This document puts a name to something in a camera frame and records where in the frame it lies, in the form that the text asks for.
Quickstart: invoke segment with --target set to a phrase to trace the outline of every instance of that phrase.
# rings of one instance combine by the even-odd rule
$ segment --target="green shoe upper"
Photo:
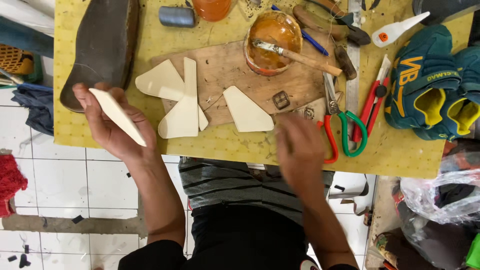
[[[442,121],[432,129],[414,129],[422,139],[453,140],[470,133],[470,126],[480,116],[480,47],[469,47],[455,55],[462,76],[457,91],[447,93],[440,114]]]
[[[451,50],[448,29],[434,25],[418,31],[398,51],[392,91],[385,99],[385,118],[391,126],[429,129],[442,120],[446,96],[461,81]]]

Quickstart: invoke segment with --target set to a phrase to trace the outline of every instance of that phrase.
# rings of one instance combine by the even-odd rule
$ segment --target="white glue bottle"
[[[393,43],[405,31],[409,30],[429,15],[430,12],[425,12],[399,23],[385,25],[384,27],[378,29],[372,34],[373,43],[379,47],[385,47],[388,44]]]

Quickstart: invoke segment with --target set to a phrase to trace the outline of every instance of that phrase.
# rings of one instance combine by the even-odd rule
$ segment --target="orange jar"
[[[198,15],[209,22],[225,18],[230,10],[231,0],[192,0]]]

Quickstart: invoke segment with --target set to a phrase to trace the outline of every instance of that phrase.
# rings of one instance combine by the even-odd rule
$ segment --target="yellow cutting mat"
[[[153,56],[182,52],[189,49],[242,40],[256,15],[270,8],[271,4],[291,13],[296,3],[307,9],[322,12],[321,9],[302,0],[263,0],[262,7],[256,7],[248,0],[233,0],[235,5],[227,19],[217,23],[201,20],[193,29],[164,27],[158,20],[158,9],[162,5],[185,6],[181,0],[140,0],[140,25],[137,50],[131,83],[127,90],[129,102],[140,108],[157,130],[165,115],[162,101],[147,96],[136,89],[135,77],[150,70]],[[60,103],[60,91],[67,80],[75,59],[75,40],[78,25],[89,1],[57,0],[55,7],[55,59],[54,59],[54,108],[55,143],[79,147],[99,147],[90,134],[83,114],[71,112]],[[342,1],[340,7],[346,8]],[[369,11],[372,0],[366,0],[367,11],[362,11],[366,22],[362,28],[372,33],[382,25],[402,21],[413,16],[411,1],[382,0],[377,8]],[[472,14],[463,16],[445,25],[454,37],[454,52],[467,46]],[[402,44],[420,29],[417,25],[405,33],[397,42],[385,48],[373,43],[361,47],[359,111],[376,78],[383,55],[393,61]],[[339,79],[340,89],[345,91],[345,79]],[[340,157],[334,164],[325,165],[326,170],[372,173],[380,175],[432,178],[440,165],[444,141],[423,141],[411,130],[396,130],[390,127],[383,115],[383,107],[364,152],[356,158],[348,158],[341,151],[339,134],[340,120],[332,118],[332,129]],[[276,146],[273,132],[238,133],[234,124],[207,127],[198,137],[163,140],[158,138],[162,153],[185,155],[220,160],[234,160],[264,164],[276,164]]]

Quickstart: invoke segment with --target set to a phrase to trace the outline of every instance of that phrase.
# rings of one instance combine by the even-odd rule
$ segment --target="gray thread spool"
[[[164,26],[195,27],[195,13],[191,8],[162,6],[158,10],[158,18]]]

